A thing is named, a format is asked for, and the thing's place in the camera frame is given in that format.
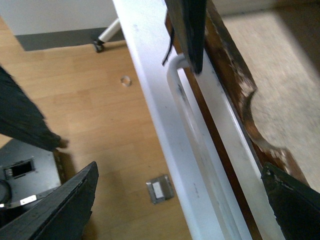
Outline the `right gripper black finger over floor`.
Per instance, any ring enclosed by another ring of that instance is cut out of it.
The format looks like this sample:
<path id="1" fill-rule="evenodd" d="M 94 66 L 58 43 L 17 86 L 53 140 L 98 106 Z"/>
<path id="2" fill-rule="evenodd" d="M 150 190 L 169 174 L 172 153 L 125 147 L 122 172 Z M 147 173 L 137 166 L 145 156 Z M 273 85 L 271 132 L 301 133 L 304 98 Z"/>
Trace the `right gripper black finger over floor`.
<path id="1" fill-rule="evenodd" d="M 0 69 L 0 133 L 50 152 L 69 143 L 49 129 L 38 107 L 4 68 Z"/>

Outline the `right gripper black finger drawer handle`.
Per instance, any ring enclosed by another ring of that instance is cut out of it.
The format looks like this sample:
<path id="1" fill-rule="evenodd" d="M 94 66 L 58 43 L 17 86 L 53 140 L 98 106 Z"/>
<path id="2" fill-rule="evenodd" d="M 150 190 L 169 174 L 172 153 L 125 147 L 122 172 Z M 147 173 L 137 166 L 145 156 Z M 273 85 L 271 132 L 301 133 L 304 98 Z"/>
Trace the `right gripper black finger drawer handle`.
<path id="1" fill-rule="evenodd" d="M 205 0 L 166 0 L 167 13 L 184 57 L 195 74 L 203 69 L 205 43 Z"/>

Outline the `right gripper black finger camera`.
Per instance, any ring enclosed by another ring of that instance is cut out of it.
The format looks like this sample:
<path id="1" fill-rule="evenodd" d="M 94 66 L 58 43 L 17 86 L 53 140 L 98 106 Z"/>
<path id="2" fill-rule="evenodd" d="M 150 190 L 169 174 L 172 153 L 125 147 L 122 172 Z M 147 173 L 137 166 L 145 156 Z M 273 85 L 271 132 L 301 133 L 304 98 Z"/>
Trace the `right gripper black finger camera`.
<path id="1" fill-rule="evenodd" d="M 286 240 L 320 238 L 320 193 L 267 162 L 261 179 Z"/>
<path id="2" fill-rule="evenodd" d="M 92 214 L 95 161 L 0 230 L 2 240 L 79 240 Z"/>

